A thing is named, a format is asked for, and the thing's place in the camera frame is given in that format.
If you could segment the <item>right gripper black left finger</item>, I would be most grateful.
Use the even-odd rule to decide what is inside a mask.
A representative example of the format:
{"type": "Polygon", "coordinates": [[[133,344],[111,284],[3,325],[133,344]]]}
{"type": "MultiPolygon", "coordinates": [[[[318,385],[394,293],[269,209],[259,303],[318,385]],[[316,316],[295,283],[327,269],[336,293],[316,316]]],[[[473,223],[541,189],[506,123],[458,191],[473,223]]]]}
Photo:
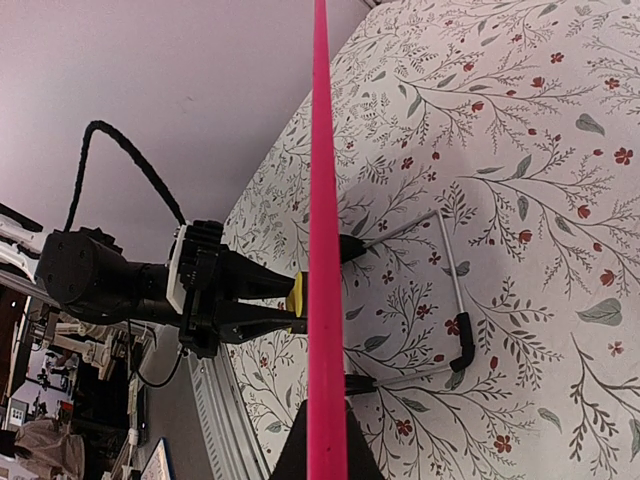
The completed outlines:
{"type": "Polygon", "coordinates": [[[307,406],[304,400],[296,414],[270,480],[307,479],[307,406]]]}

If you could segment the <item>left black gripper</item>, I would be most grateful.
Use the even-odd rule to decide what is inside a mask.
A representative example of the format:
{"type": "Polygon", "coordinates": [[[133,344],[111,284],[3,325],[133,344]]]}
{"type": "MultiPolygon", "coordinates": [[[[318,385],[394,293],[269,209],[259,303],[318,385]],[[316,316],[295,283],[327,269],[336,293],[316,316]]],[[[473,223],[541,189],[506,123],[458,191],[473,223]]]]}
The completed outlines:
{"type": "Polygon", "coordinates": [[[199,358],[217,355],[221,341],[241,344],[277,330],[306,334],[308,319],[262,305],[221,302],[226,298],[262,300],[287,297],[295,279],[231,251],[222,243],[213,280],[205,291],[189,292],[181,315],[179,340],[199,358]],[[216,310],[219,303],[219,322],[216,310]]]}

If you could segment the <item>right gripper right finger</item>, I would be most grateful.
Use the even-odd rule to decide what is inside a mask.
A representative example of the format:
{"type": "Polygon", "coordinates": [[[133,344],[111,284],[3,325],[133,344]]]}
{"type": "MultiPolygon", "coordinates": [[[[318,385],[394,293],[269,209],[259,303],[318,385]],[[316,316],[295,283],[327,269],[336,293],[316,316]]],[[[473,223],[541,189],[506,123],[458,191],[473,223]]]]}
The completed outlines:
{"type": "Polygon", "coordinates": [[[346,435],[348,479],[384,480],[349,403],[346,404],[346,435]]]}

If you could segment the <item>pink-framed whiteboard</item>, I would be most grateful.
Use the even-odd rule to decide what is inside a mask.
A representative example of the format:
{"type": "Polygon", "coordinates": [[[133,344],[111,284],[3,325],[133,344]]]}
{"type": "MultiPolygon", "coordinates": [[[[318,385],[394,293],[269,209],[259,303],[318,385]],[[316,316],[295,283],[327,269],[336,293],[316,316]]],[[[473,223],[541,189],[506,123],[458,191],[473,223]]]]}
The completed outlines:
{"type": "Polygon", "coordinates": [[[327,8],[314,3],[307,477],[348,477],[343,316],[327,8]]]}

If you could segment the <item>yellow bone-shaped eraser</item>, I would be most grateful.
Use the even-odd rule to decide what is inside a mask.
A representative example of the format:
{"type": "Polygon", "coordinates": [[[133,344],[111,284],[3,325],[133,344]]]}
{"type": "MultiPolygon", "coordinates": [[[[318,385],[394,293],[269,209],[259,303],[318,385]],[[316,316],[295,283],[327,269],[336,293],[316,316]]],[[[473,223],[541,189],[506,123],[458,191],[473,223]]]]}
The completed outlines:
{"type": "Polygon", "coordinates": [[[306,279],[307,273],[299,272],[295,276],[293,288],[286,297],[286,309],[294,313],[297,318],[302,318],[305,315],[306,279]]]}

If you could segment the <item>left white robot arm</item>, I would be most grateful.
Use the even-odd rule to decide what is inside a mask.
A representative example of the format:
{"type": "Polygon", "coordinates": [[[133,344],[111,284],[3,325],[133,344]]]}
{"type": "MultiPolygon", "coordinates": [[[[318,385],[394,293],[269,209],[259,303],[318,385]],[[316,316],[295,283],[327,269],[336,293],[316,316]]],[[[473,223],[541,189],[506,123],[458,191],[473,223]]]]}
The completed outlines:
{"type": "Polygon", "coordinates": [[[131,262],[101,229],[55,230],[46,235],[35,280],[57,307],[89,324],[142,320],[178,328],[179,341],[199,358],[221,344],[241,344],[277,330],[304,334],[306,318],[294,305],[291,277],[232,251],[223,226],[197,220],[181,226],[165,264],[131,262]]]}

